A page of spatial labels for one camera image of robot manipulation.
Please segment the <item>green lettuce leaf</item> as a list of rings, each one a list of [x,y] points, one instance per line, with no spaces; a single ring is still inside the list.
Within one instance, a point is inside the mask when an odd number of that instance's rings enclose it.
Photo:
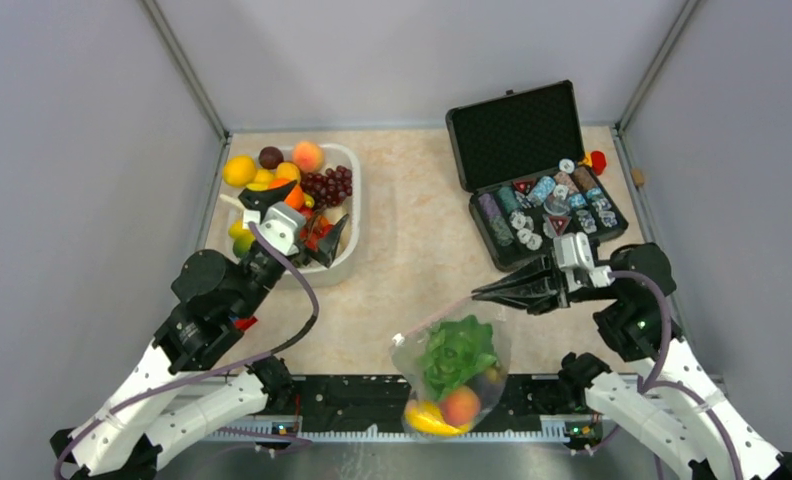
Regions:
[[[432,401],[441,401],[499,361],[493,344],[494,328],[475,315],[445,320],[430,331],[419,364],[424,387]]]

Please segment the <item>clear zip top bag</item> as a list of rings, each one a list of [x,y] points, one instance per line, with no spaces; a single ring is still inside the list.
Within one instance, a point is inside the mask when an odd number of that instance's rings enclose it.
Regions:
[[[406,433],[442,441],[474,431],[503,395],[511,349],[504,308],[470,297],[395,334],[390,359],[409,385]]]

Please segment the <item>yellow mango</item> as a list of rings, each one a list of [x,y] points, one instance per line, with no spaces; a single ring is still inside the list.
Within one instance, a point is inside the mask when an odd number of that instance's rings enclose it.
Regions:
[[[414,432],[436,437],[456,437],[468,433],[470,423],[453,426],[447,423],[440,409],[433,403],[409,400],[403,412],[403,420]]]

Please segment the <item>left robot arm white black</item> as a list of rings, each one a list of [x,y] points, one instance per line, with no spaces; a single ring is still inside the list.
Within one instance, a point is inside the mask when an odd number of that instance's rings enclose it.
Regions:
[[[177,304],[129,376],[90,419],[52,435],[57,468],[74,465],[78,479],[152,479],[229,423],[296,400],[279,347],[220,362],[296,258],[329,267],[337,257],[349,217],[323,226],[290,203],[291,190],[239,194],[254,243],[238,260],[202,249],[185,261],[171,285]]]

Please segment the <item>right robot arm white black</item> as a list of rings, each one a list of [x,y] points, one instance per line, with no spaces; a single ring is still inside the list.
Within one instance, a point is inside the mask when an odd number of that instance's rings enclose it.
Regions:
[[[670,311],[675,288],[655,243],[601,258],[584,235],[566,234],[472,295],[531,315],[605,301],[593,316],[598,333],[638,382],[628,384],[591,354],[569,354],[558,374],[566,409],[607,417],[681,479],[792,479],[792,452],[765,440],[696,358]]]

